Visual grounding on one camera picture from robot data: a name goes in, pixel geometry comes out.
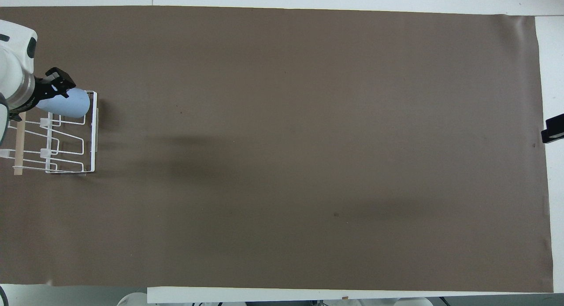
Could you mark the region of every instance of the dish rack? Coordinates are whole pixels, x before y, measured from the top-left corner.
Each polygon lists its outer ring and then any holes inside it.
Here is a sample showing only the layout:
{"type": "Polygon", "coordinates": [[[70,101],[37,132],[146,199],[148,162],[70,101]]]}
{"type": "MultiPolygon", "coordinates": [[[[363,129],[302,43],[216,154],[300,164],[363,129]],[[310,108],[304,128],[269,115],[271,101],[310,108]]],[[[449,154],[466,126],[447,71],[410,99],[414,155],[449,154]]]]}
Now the dish rack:
{"type": "Polygon", "coordinates": [[[97,92],[86,91],[90,97],[90,110],[84,115],[81,122],[64,120],[62,115],[48,113],[46,118],[39,121],[26,120],[26,114],[20,113],[22,121],[16,126],[12,121],[8,124],[8,129],[16,131],[14,149],[0,149],[0,157],[14,160],[14,175],[21,175],[22,170],[38,170],[51,174],[81,174],[91,173],[95,170],[97,152],[97,132],[98,132],[98,107],[97,92]],[[27,124],[36,124],[40,131],[35,132],[26,129],[27,124]],[[79,137],[73,135],[71,131],[63,131],[63,126],[89,127],[90,137],[79,137]],[[24,143],[26,136],[38,136],[45,140],[45,147],[40,150],[26,150],[24,143]],[[62,148],[63,142],[73,142],[78,144],[79,151],[70,151],[62,148]],[[89,154],[90,163],[79,160],[72,160],[72,157],[81,157],[89,154]]]}

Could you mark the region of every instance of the cable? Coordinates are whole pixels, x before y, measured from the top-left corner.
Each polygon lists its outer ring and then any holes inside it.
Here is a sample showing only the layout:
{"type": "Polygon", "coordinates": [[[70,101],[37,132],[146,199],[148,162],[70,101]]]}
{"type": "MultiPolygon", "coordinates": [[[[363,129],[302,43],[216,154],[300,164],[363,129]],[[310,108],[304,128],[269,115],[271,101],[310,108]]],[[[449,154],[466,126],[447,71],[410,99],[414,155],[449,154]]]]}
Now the cable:
{"type": "Polygon", "coordinates": [[[439,298],[443,301],[443,303],[444,303],[446,306],[451,306],[451,304],[449,304],[449,302],[447,302],[447,300],[446,300],[444,297],[439,297],[439,298]]]}
{"type": "Polygon", "coordinates": [[[8,306],[8,297],[6,296],[6,292],[4,292],[4,288],[2,288],[2,286],[0,286],[0,296],[2,296],[4,306],[8,306]]]}

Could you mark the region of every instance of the wooden slat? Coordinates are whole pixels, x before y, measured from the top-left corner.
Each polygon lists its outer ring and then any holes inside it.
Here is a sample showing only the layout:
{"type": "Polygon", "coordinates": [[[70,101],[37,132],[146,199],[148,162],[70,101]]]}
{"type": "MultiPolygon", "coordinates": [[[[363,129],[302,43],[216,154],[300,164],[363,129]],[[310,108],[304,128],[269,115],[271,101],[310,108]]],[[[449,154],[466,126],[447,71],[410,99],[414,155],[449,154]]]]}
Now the wooden slat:
{"type": "MultiPolygon", "coordinates": [[[[26,138],[26,113],[20,113],[22,121],[18,122],[16,129],[16,161],[14,166],[24,165],[24,139],[26,138]]],[[[14,168],[14,175],[21,175],[22,168],[14,168]]]]}

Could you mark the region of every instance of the brown paper backdrop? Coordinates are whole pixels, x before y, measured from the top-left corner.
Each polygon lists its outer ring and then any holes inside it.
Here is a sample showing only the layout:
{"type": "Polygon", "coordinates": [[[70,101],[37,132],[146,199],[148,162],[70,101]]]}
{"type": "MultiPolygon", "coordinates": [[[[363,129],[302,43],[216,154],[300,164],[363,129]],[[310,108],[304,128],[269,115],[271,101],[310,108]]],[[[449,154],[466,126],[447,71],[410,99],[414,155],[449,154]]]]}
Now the brown paper backdrop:
{"type": "Polygon", "coordinates": [[[16,7],[97,172],[0,160],[0,282],[552,291],[533,17],[16,7]]]}

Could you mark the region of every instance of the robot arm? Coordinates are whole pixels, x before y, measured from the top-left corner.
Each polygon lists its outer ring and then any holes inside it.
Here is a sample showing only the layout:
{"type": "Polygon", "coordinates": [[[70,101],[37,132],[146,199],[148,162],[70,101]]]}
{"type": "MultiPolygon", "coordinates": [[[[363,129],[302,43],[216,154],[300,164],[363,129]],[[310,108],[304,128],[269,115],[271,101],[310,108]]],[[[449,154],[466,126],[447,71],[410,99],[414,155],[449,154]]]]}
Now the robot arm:
{"type": "Polygon", "coordinates": [[[45,78],[33,75],[37,34],[32,29],[0,20],[0,144],[9,120],[56,95],[68,97],[76,87],[67,73],[53,67],[45,78]]]}

